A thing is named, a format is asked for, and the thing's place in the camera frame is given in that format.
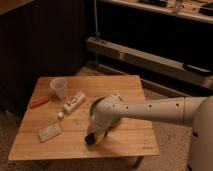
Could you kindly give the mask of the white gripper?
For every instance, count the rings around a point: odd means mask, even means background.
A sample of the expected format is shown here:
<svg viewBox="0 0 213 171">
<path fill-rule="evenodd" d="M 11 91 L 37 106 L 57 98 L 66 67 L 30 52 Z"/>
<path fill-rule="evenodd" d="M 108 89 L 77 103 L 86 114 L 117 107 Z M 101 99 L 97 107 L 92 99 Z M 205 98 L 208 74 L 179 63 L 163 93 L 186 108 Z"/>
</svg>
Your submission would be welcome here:
<svg viewBox="0 0 213 171">
<path fill-rule="evenodd" d="M 103 127 L 99 127 L 94 123 L 90 123 L 88 126 L 88 130 L 87 130 L 87 134 L 93 134 L 94 135 L 94 139 L 95 139 L 95 144 L 99 144 L 104 137 L 107 135 L 108 130 L 103 128 Z"/>
</svg>

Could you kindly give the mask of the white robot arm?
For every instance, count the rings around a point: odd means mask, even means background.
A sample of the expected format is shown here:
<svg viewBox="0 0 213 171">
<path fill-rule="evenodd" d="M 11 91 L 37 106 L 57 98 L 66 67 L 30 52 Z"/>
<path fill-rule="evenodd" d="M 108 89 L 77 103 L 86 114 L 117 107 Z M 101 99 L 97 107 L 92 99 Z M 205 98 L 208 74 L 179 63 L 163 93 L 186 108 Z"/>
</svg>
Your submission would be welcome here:
<svg viewBox="0 0 213 171">
<path fill-rule="evenodd" d="M 123 101 L 118 93 L 96 100 L 85 141 L 98 142 L 114 120 L 133 118 L 192 127 L 186 171 L 213 171 L 213 96 Z"/>
</svg>

